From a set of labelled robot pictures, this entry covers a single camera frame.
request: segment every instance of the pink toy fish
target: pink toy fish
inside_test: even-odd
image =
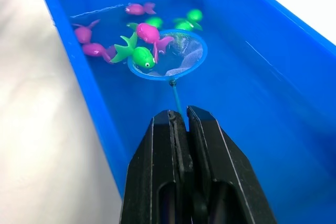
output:
[[[140,23],[136,27],[136,34],[138,37],[143,39],[146,43],[154,44],[153,54],[155,63],[158,61],[158,51],[165,54],[166,47],[169,42],[173,41],[174,38],[171,36],[166,36],[163,39],[160,39],[159,30],[147,23]]]
[[[139,4],[130,4],[125,8],[125,12],[131,15],[143,15],[145,13],[148,14],[156,14],[153,10],[155,4],[153,3],[145,3],[143,6]]]
[[[92,27],[94,27],[98,22],[100,21],[100,19],[93,21],[89,26],[82,26],[79,24],[73,24],[73,26],[79,26],[78,28],[76,28],[75,30],[75,35],[79,41],[79,43],[81,44],[86,44],[86,43],[90,43],[91,40],[91,36],[92,36]]]
[[[101,44],[89,43],[83,45],[82,49],[84,54],[93,57],[103,57],[103,59],[110,64],[113,64],[110,61],[116,56],[114,46],[105,49]]]

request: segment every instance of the net rim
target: net rim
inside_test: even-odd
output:
[[[191,31],[185,31],[185,30],[181,30],[181,29],[164,30],[164,31],[160,32],[160,35],[171,34],[171,33],[186,34],[186,35],[191,36],[192,38],[195,38],[202,45],[202,50],[203,50],[202,57],[199,59],[199,61],[195,65],[193,65],[191,68],[183,71],[182,73],[174,74],[173,76],[150,76],[148,74],[141,73],[141,72],[137,71],[134,67],[132,58],[129,57],[128,60],[127,60],[127,65],[128,65],[129,69],[131,70],[131,72],[133,74],[135,74],[135,75],[137,75],[141,78],[148,79],[148,80],[171,81],[171,80],[176,80],[176,79],[194,71],[196,68],[198,68],[203,63],[203,61],[205,60],[205,58],[207,56],[207,53],[208,53],[208,47],[207,47],[205,41],[199,35],[191,32]]]

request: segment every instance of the mesh netting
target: mesh netting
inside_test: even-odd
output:
[[[168,30],[160,35],[160,39],[174,38],[167,45],[166,53],[159,53],[158,63],[153,69],[144,69],[129,59],[128,65],[136,75],[152,80],[177,79],[196,69],[206,57],[206,45],[196,34],[182,30]]]

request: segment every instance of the white surface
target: white surface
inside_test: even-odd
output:
[[[336,42],[334,0],[278,0]],[[121,200],[43,0],[0,0],[0,224],[118,223]]]

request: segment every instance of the blue plastic bin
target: blue plastic bin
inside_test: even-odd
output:
[[[251,161],[279,223],[336,223],[336,47],[298,17],[275,0],[45,1],[121,195],[151,117],[176,109],[173,94],[126,65],[87,58],[71,19],[102,13],[101,29],[108,28],[100,39],[111,45],[124,35],[124,5],[157,1],[157,12],[166,4],[167,19],[193,7],[208,17],[198,33],[208,56],[179,80],[182,106],[218,118]],[[176,14],[170,3],[179,4]]]

